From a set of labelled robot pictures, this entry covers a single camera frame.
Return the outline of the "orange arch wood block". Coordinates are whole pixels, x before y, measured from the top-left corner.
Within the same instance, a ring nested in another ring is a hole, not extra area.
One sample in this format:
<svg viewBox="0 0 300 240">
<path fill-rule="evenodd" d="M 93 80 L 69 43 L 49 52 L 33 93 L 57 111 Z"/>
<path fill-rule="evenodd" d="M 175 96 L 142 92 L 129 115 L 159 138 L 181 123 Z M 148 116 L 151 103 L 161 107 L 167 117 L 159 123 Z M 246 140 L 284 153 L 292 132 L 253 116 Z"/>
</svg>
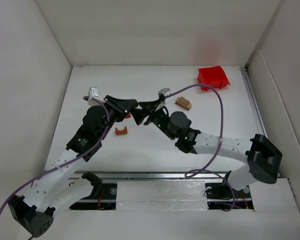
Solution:
<svg viewBox="0 0 300 240">
<path fill-rule="evenodd" d="M 128 134 L 128 128 L 125 126 L 123 129 L 115 128 L 115 134 L 117 136 L 127 135 Z"/>
</svg>

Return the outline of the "red plastic bin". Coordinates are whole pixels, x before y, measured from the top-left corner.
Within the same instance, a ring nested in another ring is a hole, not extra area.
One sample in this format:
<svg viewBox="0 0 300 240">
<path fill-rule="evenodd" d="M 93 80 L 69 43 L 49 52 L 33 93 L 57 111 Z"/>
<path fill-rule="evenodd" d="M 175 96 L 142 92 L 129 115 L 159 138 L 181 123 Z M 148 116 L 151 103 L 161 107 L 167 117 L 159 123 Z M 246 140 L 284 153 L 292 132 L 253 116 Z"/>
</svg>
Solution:
<svg viewBox="0 0 300 240">
<path fill-rule="evenodd" d="M 199 68 L 197 80 L 200 84 L 209 85 L 214 89 L 223 89 L 231 85 L 221 66 Z"/>
</svg>

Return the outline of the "tan cube wood block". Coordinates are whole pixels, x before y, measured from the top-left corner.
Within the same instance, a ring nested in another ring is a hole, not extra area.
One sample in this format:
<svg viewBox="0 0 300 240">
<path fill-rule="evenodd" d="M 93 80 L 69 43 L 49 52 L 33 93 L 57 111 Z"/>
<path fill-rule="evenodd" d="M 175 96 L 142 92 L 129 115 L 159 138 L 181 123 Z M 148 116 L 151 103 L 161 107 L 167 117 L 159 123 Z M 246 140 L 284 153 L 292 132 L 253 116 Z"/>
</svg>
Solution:
<svg viewBox="0 0 300 240">
<path fill-rule="evenodd" d="M 179 99 L 179 102 L 182 103 L 182 104 L 185 105 L 185 106 L 187 106 L 187 105 L 190 104 L 190 102 L 189 102 L 187 99 L 185 99 L 184 97 L 181 97 L 181 98 Z"/>
</svg>

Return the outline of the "reddish long wood block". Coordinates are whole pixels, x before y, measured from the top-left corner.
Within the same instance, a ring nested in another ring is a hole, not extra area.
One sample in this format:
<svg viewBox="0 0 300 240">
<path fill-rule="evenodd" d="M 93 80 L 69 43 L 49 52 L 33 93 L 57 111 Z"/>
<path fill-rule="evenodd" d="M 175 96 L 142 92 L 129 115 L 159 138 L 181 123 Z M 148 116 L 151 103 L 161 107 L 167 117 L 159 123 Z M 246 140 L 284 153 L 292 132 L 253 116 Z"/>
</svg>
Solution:
<svg viewBox="0 0 300 240">
<path fill-rule="evenodd" d="M 188 105 L 185 105 L 184 103 L 176 101 L 175 104 L 182 107 L 183 109 L 186 109 L 187 111 L 189 111 L 192 107 L 191 103 L 189 103 Z"/>
</svg>

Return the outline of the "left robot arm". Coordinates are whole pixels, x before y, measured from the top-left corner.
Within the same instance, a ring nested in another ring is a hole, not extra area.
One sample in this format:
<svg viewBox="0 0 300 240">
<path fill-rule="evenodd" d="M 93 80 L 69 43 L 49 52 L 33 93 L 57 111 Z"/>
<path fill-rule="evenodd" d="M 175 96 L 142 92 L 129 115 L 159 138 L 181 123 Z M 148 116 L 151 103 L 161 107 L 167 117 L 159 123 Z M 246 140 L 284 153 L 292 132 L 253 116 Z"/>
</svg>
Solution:
<svg viewBox="0 0 300 240">
<path fill-rule="evenodd" d="M 52 225 L 58 212 L 90 195 L 102 193 L 103 181 L 92 172 L 84 173 L 77 183 L 67 188 L 68 179 L 87 163 L 102 147 L 102 140 L 114 123 L 123 121 L 138 106 L 135 99 L 117 99 L 106 96 L 104 101 L 93 97 L 95 102 L 82 119 L 82 125 L 67 143 L 61 157 L 24 195 L 14 194 L 8 201 L 13 218 L 33 238 L 42 236 Z"/>
</svg>

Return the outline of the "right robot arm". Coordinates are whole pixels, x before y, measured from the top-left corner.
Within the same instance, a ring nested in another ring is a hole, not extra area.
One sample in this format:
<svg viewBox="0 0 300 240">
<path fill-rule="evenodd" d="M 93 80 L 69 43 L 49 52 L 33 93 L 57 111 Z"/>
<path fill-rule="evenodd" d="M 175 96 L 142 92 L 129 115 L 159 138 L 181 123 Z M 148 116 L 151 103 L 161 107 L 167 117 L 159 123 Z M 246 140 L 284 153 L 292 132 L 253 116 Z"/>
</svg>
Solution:
<svg viewBox="0 0 300 240">
<path fill-rule="evenodd" d="M 212 154 L 242 162 L 242 167 L 226 174 L 232 189 L 239 191 L 256 182 L 269 185 L 277 182 L 283 154 L 265 135 L 256 134 L 251 139 L 215 136 L 191 128 L 191 120 L 182 111 L 168 114 L 158 107 L 157 100 L 140 102 L 139 106 L 130 111 L 136 124 L 153 123 L 176 141 L 175 147 L 181 152 Z"/>
</svg>

